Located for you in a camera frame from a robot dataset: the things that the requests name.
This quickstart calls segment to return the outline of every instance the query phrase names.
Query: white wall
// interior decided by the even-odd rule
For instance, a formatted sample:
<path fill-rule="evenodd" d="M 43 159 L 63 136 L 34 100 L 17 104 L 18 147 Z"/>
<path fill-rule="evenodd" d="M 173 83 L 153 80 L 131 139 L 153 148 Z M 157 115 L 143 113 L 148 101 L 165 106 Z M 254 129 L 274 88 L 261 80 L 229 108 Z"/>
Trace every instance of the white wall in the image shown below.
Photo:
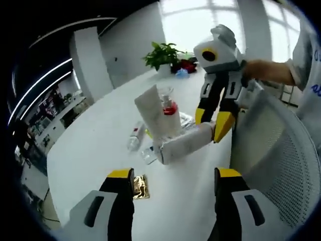
<path fill-rule="evenodd" d="M 90 104 L 113 90 L 102 55 L 97 28 L 75 31 L 70 41 L 70 55 L 82 92 Z"/>
<path fill-rule="evenodd" d="M 64 81 L 60 82 L 58 84 L 58 88 L 62 97 L 64 97 L 68 93 L 73 94 L 78 90 L 76 82 L 73 80 L 73 77 L 69 77 Z"/>
<path fill-rule="evenodd" d="M 153 3 L 122 20 L 100 37 L 103 56 L 115 88 L 150 70 L 141 58 L 152 51 L 152 41 L 165 42 L 159 10 L 159 3 Z"/>

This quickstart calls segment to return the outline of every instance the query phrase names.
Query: blue object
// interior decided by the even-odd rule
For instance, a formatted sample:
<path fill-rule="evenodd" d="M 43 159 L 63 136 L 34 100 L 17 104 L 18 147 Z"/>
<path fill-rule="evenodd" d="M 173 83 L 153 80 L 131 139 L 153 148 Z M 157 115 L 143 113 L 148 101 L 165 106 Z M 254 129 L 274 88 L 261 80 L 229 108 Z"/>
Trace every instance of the blue object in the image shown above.
<path fill-rule="evenodd" d="M 182 68 L 180 70 L 178 70 L 175 75 L 176 75 L 176 77 L 178 79 L 187 79 L 187 78 L 190 77 L 190 75 L 187 72 L 187 70 L 186 69 L 182 69 Z"/>

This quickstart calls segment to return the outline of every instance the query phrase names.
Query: white table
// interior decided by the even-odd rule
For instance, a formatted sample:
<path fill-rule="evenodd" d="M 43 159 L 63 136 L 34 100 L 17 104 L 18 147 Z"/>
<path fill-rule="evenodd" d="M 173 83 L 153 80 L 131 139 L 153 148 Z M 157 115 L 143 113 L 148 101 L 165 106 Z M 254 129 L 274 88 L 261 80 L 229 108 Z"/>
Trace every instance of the white table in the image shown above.
<path fill-rule="evenodd" d="M 62 225 L 70 209 L 98 190 L 112 170 L 133 167 L 135 175 L 146 174 L 150 199 L 134 200 L 132 240 L 207 240 L 216 220 L 214 168 L 229 166 L 231 132 L 219 144 L 168 166 L 157 160 L 144 164 L 140 151 L 151 143 L 148 136 L 139 152 L 126 149 L 133 125 L 141 120 L 137 96 L 154 84 L 172 86 L 180 111 L 194 116 L 203 82 L 204 71 L 162 80 L 149 71 L 104 96 L 66 129 L 48 154 L 49 186 Z"/>

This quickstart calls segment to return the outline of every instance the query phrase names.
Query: ceiling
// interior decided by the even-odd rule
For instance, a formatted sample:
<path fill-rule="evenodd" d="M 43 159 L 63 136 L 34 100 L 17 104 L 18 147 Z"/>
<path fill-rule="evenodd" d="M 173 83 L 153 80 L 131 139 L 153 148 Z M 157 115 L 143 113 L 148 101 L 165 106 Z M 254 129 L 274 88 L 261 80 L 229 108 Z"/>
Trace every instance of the ceiling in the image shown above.
<path fill-rule="evenodd" d="M 103 31 L 105 33 L 121 19 L 155 1 L 72 0 L 66 2 L 57 0 L 50 3 L 31 0 L 19 3 L 19 8 L 15 8 L 16 11 L 12 12 L 11 44 L 14 45 L 14 55 L 11 63 L 16 96 L 10 87 L 8 89 L 10 105 L 15 106 L 42 75 L 70 58 L 69 40 L 74 31 L 97 26 L 98 34 L 103 34 Z M 103 19 L 107 17 L 117 18 L 117 20 L 110 25 L 113 20 Z M 82 23 L 63 28 L 43 38 L 62 26 L 76 22 Z M 47 78 L 52 80 L 48 83 L 72 69 L 72 62 L 69 62 L 50 74 Z"/>

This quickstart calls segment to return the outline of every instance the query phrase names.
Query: person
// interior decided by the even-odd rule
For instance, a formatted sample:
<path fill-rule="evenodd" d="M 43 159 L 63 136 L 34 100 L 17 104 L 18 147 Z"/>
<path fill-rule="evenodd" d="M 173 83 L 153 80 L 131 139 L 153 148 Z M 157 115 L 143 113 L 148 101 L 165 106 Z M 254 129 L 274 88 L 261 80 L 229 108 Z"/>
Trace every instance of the person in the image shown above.
<path fill-rule="evenodd" d="M 52 102 L 54 104 L 54 107 L 56 108 L 57 112 L 60 113 L 64 108 L 65 104 L 63 99 L 57 94 L 56 90 L 53 90 L 52 92 Z"/>
<path fill-rule="evenodd" d="M 47 112 L 45 106 L 42 104 L 39 106 L 39 116 L 47 117 L 51 121 L 54 119 L 54 117 Z"/>
<path fill-rule="evenodd" d="M 297 86 L 303 95 L 296 115 L 309 132 L 321 159 L 321 48 L 315 31 L 300 21 L 293 58 L 285 63 L 248 61 L 243 77 Z"/>
<path fill-rule="evenodd" d="M 34 135 L 29 130 L 29 126 L 20 119 L 13 123 L 13 139 L 23 158 L 27 162 L 34 164 L 43 174 L 47 175 L 46 157 L 35 144 Z"/>

